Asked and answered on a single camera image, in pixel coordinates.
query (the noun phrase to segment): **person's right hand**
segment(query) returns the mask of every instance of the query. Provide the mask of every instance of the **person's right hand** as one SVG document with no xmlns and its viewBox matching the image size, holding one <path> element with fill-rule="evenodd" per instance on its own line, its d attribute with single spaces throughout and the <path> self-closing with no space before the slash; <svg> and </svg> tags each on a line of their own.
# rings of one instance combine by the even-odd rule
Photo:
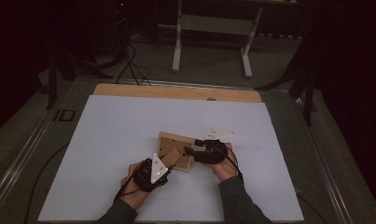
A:
<svg viewBox="0 0 376 224">
<path fill-rule="evenodd" d="M 226 148 L 228 149 L 228 157 L 235 163 L 237 160 L 234 154 L 231 152 L 232 147 L 231 143 L 225 143 Z M 237 170 L 233 164 L 228 159 L 223 160 L 217 164 L 205 164 L 208 167 L 211 167 L 214 174 L 219 178 L 220 181 L 227 180 L 231 177 L 237 175 Z"/>
</svg>

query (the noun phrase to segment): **white tabletop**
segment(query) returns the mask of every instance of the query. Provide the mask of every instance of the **white tabletop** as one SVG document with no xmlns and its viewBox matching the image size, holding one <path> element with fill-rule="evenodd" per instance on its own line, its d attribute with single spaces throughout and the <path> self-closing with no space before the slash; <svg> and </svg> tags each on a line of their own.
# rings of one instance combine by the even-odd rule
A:
<svg viewBox="0 0 376 224">
<path fill-rule="evenodd" d="M 263 103 L 92 95 L 38 218 L 95 220 L 111 206 L 128 166 L 156 152 L 159 132 L 199 138 L 211 128 L 231 142 L 248 194 L 272 221 L 303 220 L 282 151 Z M 136 221 L 222 221 L 218 181 L 199 163 L 172 171 Z"/>
</svg>

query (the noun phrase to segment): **small white object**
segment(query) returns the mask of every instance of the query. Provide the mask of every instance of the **small white object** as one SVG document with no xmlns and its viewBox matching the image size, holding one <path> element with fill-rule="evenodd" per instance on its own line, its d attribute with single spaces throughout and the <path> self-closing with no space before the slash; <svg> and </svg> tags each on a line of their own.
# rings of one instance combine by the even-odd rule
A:
<svg viewBox="0 0 376 224">
<path fill-rule="evenodd" d="M 211 128 L 211 131 L 203 137 L 204 140 L 217 140 L 223 137 L 229 137 L 236 135 L 235 132 Z"/>
<path fill-rule="evenodd" d="M 155 153 L 152 159 L 152 173 L 150 175 L 152 184 L 158 181 L 167 171 L 168 169 L 165 167 L 164 163 L 162 163 L 158 154 Z"/>
</svg>

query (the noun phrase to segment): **forearm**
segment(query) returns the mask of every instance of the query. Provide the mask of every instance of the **forearm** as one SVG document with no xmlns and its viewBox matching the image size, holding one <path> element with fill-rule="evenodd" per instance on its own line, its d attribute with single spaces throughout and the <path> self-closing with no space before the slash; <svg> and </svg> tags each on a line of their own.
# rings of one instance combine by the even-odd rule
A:
<svg viewBox="0 0 376 224">
<path fill-rule="evenodd" d="M 128 224 L 133 223 L 137 217 L 137 212 L 122 200 L 115 201 L 108 211 L 96 224 Z"/>
<path fill-rule="evenodd" d="M 252 202 L 238 176 L 219 184 L 226 223 L 272 223 Z"/>
</svg>

